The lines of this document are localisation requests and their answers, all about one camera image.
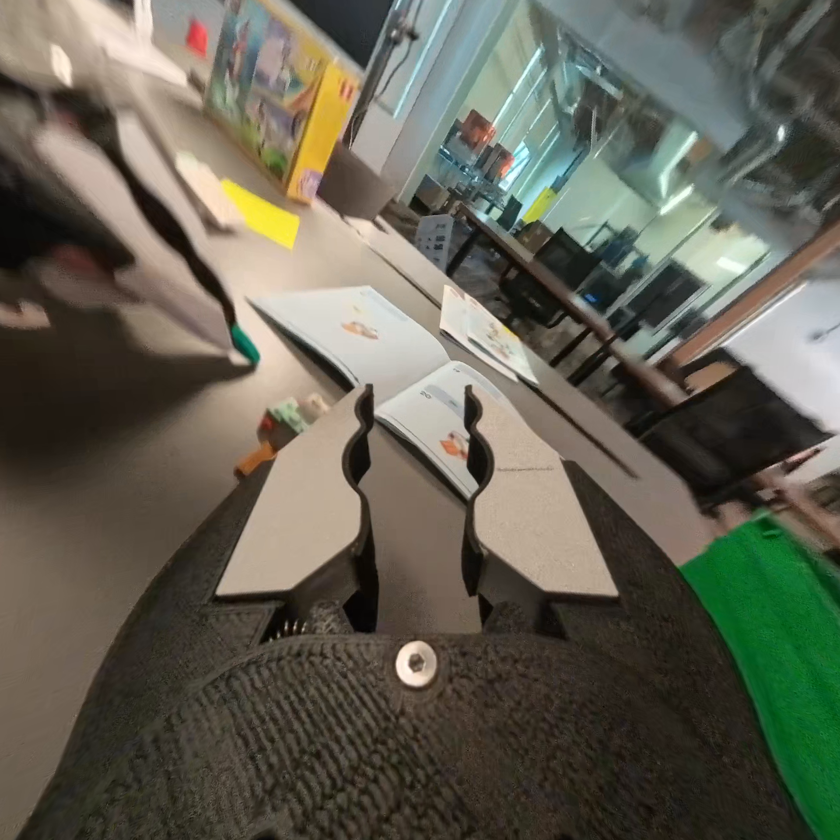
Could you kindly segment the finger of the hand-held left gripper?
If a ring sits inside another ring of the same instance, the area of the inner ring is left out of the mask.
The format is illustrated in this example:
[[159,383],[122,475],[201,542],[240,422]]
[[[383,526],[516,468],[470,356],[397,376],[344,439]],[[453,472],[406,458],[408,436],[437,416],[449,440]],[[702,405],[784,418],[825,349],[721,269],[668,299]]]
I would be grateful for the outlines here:
[[107,155],[77,133],[52,126],[36,131],[36,152],[130,252],[131,265],[115,270],[118,286],[198,339],[231,354],[232,338],[221,304],[200,288],[185,259],[155,233]]
[[235,305],[212,261],[203,221],[165,146],[128,108],[87,112],[86,136],[117,168],[142,216],[185,261],[196,283],[221,308],[226,324],[235,325]]

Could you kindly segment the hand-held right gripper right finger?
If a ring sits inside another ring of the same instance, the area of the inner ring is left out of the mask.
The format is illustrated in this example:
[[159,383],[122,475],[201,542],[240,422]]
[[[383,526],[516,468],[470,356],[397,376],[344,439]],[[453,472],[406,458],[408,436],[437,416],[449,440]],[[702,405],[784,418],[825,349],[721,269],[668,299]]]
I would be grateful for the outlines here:
[[485,389],[465,389],[463,582],[488,603],[617,602],[566,461]]

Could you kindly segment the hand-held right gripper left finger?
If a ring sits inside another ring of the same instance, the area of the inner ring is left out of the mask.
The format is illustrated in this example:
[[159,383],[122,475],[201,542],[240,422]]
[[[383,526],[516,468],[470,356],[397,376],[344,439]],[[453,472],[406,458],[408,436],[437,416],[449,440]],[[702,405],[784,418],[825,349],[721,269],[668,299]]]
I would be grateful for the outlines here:
[[379,577],[370,504],[373,385],[361,385],[280,449],[218,580],[222,602],[319,602],[376,614]]

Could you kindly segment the small multicoloured lego assembly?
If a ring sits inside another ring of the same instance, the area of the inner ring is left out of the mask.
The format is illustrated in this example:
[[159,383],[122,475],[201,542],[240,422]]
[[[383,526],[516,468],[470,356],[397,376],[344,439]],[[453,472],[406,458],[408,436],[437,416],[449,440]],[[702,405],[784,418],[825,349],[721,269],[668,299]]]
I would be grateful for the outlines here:
[[300,400],[288,397],[269,406],[256,429],[258,446],[241,458],[234,475],[241,480],[258,467],[275,459],[277,454],[296,437],[330,411],[331,405],[318,393]]

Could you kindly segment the small teal lego part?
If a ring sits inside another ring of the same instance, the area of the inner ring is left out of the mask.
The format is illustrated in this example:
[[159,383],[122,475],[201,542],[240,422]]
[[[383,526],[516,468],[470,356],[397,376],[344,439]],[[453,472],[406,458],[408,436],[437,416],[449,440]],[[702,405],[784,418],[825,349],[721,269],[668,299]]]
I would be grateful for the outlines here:
[[234,321],[228,325],[228,334],[232,345],[227,355],[229,362],[238,368],[257,368],[260,363],[260,353],[247,332]]

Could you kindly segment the green plastic bin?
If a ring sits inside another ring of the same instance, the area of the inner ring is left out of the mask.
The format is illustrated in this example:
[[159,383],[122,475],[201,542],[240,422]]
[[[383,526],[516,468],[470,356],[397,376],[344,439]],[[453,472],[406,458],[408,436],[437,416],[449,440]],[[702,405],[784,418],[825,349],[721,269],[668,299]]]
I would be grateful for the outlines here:
[[681,573],[728,646],[805,822],[838,839],[838,567],[763,512]]

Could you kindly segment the white studded lego brick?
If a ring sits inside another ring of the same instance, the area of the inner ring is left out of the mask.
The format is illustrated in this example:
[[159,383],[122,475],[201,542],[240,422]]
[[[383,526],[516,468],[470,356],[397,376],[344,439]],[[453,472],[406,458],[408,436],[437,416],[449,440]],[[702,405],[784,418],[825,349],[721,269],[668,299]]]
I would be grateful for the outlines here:
[[211,168],[192,153],[175,154],[175,170],[204,221],[221,232],[233,233],[245,227],[245,218],[226,194]]

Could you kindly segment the yellow lego set box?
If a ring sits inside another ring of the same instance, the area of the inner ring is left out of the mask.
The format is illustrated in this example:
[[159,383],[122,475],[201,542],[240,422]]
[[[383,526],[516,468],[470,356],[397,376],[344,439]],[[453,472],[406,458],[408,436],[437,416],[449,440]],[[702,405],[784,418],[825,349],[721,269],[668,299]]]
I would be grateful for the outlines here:
[[205,109],[291,201],[315,200],[361,87],[353,62],[291,5],[225,3]]

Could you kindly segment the yellow paper sheet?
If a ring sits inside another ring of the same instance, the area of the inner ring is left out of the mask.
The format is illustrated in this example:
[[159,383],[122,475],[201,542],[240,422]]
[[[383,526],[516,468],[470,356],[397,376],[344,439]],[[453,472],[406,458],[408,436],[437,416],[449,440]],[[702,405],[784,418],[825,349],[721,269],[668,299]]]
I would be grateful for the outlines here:
[[300,227],[297,214],[268,202],[227,178],[220,183],[248,229],[282,248],[294,248]]

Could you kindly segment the closed instruction booklet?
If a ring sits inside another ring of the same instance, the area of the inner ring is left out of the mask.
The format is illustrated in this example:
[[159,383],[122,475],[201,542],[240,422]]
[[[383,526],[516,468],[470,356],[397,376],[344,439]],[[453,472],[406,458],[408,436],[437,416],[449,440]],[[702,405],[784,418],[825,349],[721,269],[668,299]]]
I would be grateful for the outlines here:
[[519,337],[477,299],[449,284],[444,285],[439,330],[507,378],[539,384]]

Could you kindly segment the black office chair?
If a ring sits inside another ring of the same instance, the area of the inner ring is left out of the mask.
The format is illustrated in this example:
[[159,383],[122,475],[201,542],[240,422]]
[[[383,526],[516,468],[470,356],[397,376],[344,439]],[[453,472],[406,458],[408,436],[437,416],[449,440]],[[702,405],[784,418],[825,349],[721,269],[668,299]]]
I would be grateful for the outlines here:
[[743,365],[677,406],[636,415],[625,429],[684,481],[704,512],[755,496],[756,475],[833,436]]

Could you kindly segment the open instruction booklet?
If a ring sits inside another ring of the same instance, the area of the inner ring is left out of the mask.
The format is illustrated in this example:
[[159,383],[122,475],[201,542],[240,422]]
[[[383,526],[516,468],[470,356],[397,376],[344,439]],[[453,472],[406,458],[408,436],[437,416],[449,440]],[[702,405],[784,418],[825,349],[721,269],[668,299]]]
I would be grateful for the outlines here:
[[355,386],[371,385],[374,418],[432,466],[464,499],[478,484],[467,467],[465,394],[507,396],[372,287],[256,297],[251,305]]

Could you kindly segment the brown wooden table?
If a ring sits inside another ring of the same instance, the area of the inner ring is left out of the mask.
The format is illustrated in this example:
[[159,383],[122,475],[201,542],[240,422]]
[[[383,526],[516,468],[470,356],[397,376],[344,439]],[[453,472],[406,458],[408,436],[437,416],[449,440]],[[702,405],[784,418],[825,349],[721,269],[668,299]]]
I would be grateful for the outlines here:
[[486,240],[505,261],[498,278],[497,298],[506,303],[509,311],[509,317],[505,320],[507,326],[517,320],[529,320],[551,329],[564,319],[570,319],[581,327],[581,331],[551,357],[549,366],[552,369],[557,371],[560,364],[569,359],[587,339],[594,338],[597,341],[597,350],[567,378],[572,387],[579,387],[607,361],[612,361],[623,372],[624,378],[640,388],[657,408],[669,410],[694,397],[666,373],[627,348],[624,338],[631,325],[640,321],[639,317],[631,317],[619,327],[612,327],[536,255],[522,247],[487,214],[477,212],[466,203],[457,202],[455,215],[469,226],[469,234],[448,262],[445,272],[448,278],[454,279],[468,255],[481,241]]

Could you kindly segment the black stand pole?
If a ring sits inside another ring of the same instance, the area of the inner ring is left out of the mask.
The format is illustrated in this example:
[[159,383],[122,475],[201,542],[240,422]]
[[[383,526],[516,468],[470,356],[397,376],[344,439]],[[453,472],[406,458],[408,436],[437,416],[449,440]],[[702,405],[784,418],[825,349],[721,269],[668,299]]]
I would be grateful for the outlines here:
[[352,148],[372,103],[391,84],[393,77],[389,77],[389,80],[386,81],[383,81],[383,78],[393,54],[404,43],[407,43],[407,49],[411,50],[413,43],[418,40],[417,18],[422,6],[422,1],[396,1],[392,4],[392,8],[385,18],[378,45],[365,72],[360,95],[343,135],[342,142],[346,149]]

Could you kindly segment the white cardboard box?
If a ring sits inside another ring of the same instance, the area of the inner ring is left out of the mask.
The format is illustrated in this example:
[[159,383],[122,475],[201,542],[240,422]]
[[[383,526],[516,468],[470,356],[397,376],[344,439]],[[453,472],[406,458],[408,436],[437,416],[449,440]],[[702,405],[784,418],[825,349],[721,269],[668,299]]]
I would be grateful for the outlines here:
[[414,245],[433,265],[445,272],[449,262],[455,219],[448,213],[420,217]]

